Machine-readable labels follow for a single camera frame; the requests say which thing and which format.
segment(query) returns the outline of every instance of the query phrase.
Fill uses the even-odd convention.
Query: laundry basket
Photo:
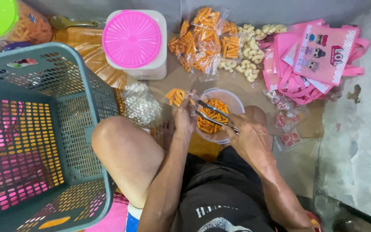
[[[91,134],[117,114],[111,87],[69,46],[0,53],[1,232],[71,232],[105,216],[116,184]]]

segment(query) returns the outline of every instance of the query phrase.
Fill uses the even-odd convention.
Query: concrete wall
[[[371,8],[371,0],[24,0],[44,14],[96,20],[100,24],[119,9],[153,9],[167,20],[168,30],[177,32],[181,19],[192,10],[210,5],[230,10],[237,24],[294,24],[324,18],[333,24],[348,23]]]

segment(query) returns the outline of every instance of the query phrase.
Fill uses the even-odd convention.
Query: plastic jar
[[[227,90],[222,90],[219,88],[211,88],[206,91],[201,95],[201,100],[210,100],[210,99],[219,99],[222,101],[224,104],[227,105],[227,109],[229,113],[233,114],[241,114],[244,113],[244,106],[241,103],[240,99],[237,98],[234,93],[229,92]],[[210,142],[215,142],[218,144],[225,144],[228,143],[230,140],[228,138],[228,135],[225,131],[218,131],[217,133],[214,134],[208,134],[199,128],[197,128],[197,134],[199,134],[203,139],[210,141]]]
[[[0,44],[51,41],[48,19],[21,0],[0,0]]]
[[[167,75],[167,23],[155,10],[118,10],[107,18],[102,37],[108,63],[137,80]]]

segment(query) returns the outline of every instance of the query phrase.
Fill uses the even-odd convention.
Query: pink lid
[[[112,17],[103,32],[106,56],[123,68],[139,68],[157,56],[161,32],[147,14],[123,10]]]

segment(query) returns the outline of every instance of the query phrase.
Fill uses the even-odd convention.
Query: person
[[[142,209],[138,232],[314,231],[271,153],[265,113],[229,114],[236,134],[216,162],[187,154],[197,121],[189,98],[173,109],[162,146],[122,116],[101,121],[92,147],[130,203]]]

